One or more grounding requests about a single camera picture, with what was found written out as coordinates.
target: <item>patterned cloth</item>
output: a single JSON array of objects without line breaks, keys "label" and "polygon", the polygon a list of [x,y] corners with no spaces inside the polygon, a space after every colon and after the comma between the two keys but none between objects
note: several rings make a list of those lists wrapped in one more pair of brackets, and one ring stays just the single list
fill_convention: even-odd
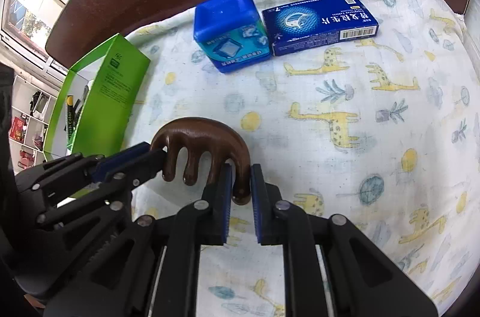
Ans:
[{"label": "patterned cloth", "polygon": [[[259,10],[295,0],[254,0]],[[266,181],[307,213],[345,214],[443,313],[477,267],[480,88],[465,25],[443,0],[362,0],[378,36],[219,73],[193,41],[194,9],[128,36],[151,60],[125,135],[150,142],[175,118],[224,122]],[[159,175],[135,190],[133,216],[200,198]],[[232,206],[223,247],[204,247],[197,313],[283,316],[281,247],[256,243],[251,204]]]}]

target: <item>white cabinet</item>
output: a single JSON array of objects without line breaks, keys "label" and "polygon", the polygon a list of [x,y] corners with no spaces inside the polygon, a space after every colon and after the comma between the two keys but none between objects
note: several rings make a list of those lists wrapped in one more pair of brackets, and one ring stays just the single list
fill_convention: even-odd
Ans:
[{"label": "white cabinet", "polygon": [[15,76],[9,132],[15,174],[45,160],[43,143],[56,101],[53,95]]}]

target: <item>blue lid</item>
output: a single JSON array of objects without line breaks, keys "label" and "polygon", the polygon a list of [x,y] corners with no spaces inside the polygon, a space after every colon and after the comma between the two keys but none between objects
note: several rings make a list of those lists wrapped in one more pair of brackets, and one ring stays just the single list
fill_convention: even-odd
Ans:
[{"label": "blue lid", "polygon": [[195,9],[193,38],[210,41],[260,19],[253,0],[207,0]]}]

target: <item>barcode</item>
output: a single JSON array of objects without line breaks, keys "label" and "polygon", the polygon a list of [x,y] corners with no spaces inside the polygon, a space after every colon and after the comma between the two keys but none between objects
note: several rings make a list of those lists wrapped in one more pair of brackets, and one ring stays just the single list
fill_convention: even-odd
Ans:
[{"label": "barcode", "polygon": [[369,26],[368,28],[342,30],[340,32],[340,40],[345,40],[346,38],[370,36],[375,34],[376,29],[376,26]]}]

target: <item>blue medicine box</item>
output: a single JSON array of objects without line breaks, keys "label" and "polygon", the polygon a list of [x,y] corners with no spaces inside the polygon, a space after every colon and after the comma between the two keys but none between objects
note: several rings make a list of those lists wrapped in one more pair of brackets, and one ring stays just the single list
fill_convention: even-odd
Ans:
[{"label": "blue medicine box", "polygon": [[253,0],[207,0],[195,8],[193,38],[220,72],[267,60],[270,46]]},{"label": "blue medicine box", "polygon": [[373,37],[378,21],[360,0],[303,0],[263,10],[275,56]]}]

